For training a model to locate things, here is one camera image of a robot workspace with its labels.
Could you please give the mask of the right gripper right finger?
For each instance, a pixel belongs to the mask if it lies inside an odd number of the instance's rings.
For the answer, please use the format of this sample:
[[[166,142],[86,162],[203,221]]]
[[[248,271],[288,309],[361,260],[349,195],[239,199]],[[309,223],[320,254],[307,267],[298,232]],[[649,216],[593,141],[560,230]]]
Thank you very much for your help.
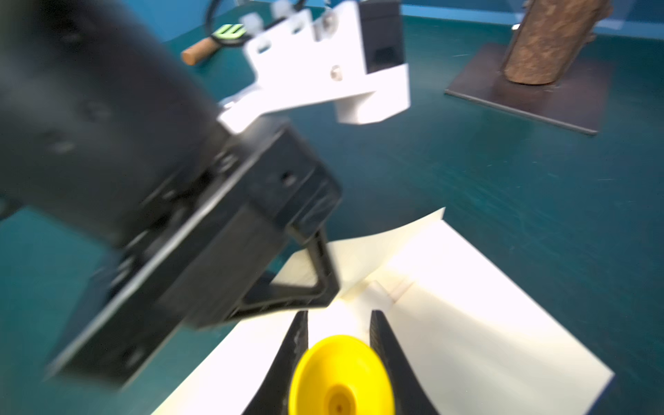
[[[385,314],[374,310],[370,319],[370,347],[380,357],[394,394],[396,415],[439,415],[426,396]]]

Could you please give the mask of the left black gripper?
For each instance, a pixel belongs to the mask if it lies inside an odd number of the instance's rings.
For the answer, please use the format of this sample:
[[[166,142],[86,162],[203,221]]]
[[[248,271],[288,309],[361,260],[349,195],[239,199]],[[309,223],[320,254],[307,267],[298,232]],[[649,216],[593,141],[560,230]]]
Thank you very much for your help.
[[[329,306],[340,281],[324,225],[341,195],[289,120],[258,119],[172,215],[100,266],[46,375],[122,387],[181,327]]]

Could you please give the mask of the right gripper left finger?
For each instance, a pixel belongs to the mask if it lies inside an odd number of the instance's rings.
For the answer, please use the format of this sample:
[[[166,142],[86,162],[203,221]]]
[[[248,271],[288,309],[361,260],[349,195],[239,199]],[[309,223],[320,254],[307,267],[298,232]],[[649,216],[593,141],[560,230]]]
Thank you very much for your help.
[[[266,377],[243,415],[287,415],[290,385],[297,365],[309,349],[308,312],[295,314]]]

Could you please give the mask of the yellow glue stick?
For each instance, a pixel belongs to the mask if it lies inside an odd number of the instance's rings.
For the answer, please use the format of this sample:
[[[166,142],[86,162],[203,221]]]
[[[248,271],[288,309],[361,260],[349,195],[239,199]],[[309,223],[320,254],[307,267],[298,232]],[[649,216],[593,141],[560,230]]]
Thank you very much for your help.
[[[307,350],[290,385],[290,414],[396,413],[391,380],[380,357],[349,335],[327,337]]]

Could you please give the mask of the cream yellow envelope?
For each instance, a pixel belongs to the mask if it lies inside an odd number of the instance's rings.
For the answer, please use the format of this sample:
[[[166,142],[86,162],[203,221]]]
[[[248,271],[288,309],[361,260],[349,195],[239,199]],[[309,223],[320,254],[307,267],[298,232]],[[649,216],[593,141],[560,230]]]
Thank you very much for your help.
[[[339,296],[309,314],[309,342],[369,338],[382,311],[441,414],[586,414],[613,371],[437,210],[330,244]]]

